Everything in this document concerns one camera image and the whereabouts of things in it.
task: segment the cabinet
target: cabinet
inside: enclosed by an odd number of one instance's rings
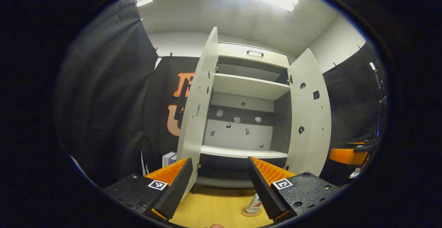
[[[177,160],[192,157],[194,166],[185,193],[198,174],[211,186],[251,187],[245,174],[248,156],[288,165],[292,173],[319,175],[330,128],[327,88],[309,49],[289,65],[280,53],[218,43],[215,27],[181,124]]]

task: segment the white ceiling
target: white ceiling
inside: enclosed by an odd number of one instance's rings
[[[210,33],[233,36],[298,57],[338,17],[322,0],[299,0],[292,12],[256,0],[153,0],[139,7],[148,34]]]

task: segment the open cabinet door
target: open cabinet door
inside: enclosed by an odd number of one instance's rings
[[[196,181],[197,163],[201,152],[205,120],[212,93],[215,67],[218,60],[218,32],[214,27],[198,61],[183,113],[176,160],[192,158],[193,172],[183,198]]]
[[[310,49],[287,69],[292,78],[292,135],[287,156],[289,171],[322,171],[330,147],[332,118],[327,87]]]

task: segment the coaster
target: coaster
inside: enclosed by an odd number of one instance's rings
[[[258,216],[258,215],[261,214],[261,213],[262,213],[262,210],[261,210],[261,209],[260,209],[259,211],[255,212],[255,213],[248,213],[248,212],[245,211],[245,209],[243,209],[243,210],[241,211],[241,214],[244,215],[244,216],[246,216],[246,217],[255,217],[255,216]]]

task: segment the can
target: can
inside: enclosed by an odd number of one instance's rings
[[[253,198],[251,199],[249,205],[246,207],[245,211],[247,213],[256,213],[259,211],[259,209],[262,207],[261,200],[258,196],[258,194],[255,194]]]

